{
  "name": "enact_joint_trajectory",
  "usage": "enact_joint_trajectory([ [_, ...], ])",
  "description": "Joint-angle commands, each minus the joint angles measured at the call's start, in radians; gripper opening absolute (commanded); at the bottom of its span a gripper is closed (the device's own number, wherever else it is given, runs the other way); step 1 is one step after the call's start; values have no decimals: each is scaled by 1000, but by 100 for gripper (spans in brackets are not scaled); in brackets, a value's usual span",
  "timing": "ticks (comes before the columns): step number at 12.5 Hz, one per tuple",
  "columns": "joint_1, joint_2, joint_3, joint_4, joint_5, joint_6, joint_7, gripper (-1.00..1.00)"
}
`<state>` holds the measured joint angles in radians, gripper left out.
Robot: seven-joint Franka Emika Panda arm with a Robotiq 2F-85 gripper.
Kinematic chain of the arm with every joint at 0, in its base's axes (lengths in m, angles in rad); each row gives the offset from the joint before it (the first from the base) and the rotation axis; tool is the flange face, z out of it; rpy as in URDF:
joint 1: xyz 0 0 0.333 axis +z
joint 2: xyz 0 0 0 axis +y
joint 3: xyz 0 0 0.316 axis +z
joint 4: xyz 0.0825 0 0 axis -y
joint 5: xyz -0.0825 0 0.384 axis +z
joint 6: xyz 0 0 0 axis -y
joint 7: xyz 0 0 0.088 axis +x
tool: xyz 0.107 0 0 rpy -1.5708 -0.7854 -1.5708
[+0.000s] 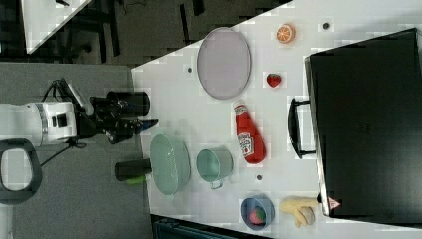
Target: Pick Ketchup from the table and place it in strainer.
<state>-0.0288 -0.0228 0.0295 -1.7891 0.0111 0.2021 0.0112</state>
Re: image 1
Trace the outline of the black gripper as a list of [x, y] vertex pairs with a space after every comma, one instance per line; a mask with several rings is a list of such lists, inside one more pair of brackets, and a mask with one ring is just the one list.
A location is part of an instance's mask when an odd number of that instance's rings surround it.
[[117, 144], [133, 138], [135, 133], [142, 133], [159, 123], [158, 119], [134, 120], [124, 119], [122, 114], [134, 114], [136, 104], [119, 100], [117, 106], [108, 98], [90, 97], [93, 112], [79, 112], [77, 115], [77, 137], [91, 138], [105, 134], [111, 144]]

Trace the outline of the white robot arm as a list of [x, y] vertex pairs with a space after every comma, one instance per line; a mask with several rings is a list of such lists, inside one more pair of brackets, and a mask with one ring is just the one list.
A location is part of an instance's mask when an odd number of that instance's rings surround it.
[[1, 106], [1, 202], [23, 203], [33, 197], [43, 180], [43, 163], [37, 149], [65, 143], [69, 148], [81, 140], [104, 134], [112, 144], [140, 135], [158, 124], [141, 119], [150, 101], [92, 97], [80, 100], [37, 102]]

